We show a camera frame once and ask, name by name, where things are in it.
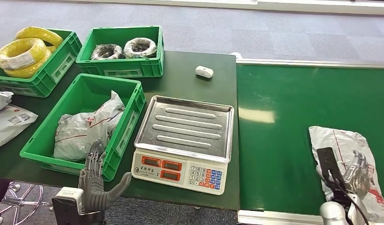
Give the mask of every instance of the scale keypad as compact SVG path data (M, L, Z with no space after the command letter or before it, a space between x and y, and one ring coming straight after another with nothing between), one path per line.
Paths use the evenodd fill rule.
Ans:
M219 190L221 188L222 171L204 167L191 166L189 184Z

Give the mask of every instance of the gray carpet floor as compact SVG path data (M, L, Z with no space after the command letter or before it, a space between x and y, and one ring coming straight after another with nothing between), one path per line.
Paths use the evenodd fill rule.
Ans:
M384 63L383 16L0 0L0 48L27 26L75 30L83 42L93 27L137 25L162 25L166 50ZM23 184L19 192L26 188ZM58 190L45 187L44 200ZM36 189L30 199L37 195ZM25 207L20 218L30 210ZM234 212L137 199L119 199L106 216L109 224L119 225L234 225L237 220ZM3 224L11 223L8 213ZM54 213L40 207L25 224L55 224Z

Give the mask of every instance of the stainless steel tray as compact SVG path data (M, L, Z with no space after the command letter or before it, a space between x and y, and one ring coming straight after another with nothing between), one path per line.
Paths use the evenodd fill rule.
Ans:
M153 96L135 147L228 163L233 115L229 105Z

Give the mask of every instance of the scale digital display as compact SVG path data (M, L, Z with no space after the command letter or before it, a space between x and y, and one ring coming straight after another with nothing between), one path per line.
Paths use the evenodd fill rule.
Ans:
M163 168L179 171L180 165L176 165L176 164L172 164L172 163L164 163Z
M145 164L147 165L154 165L154 166L158 166L158 161L156 160L152 160L152 159L145 159Z
M168 179L172 179L172 180L178 180L178 175L177 174L163 172L162 176L164 178L168 178Z

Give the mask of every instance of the package on conveyor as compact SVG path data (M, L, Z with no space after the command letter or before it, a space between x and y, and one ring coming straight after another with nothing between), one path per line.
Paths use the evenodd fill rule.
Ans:
M84 160L97 139L106 147L124 107L119 95L112 91L111 99L95 112L61 116L55 134L54 158Z
M384 223L384 198L378 183L376 162L366 138L357 132L319 126L309 127L309 135L318 166L320 167L317 149L332 147L346 188L360 197L367 210L367 219ZM360 173L351 176L351 171L355 173L356 169ZM333 192L323 181L322 189L326 200L331 200Z

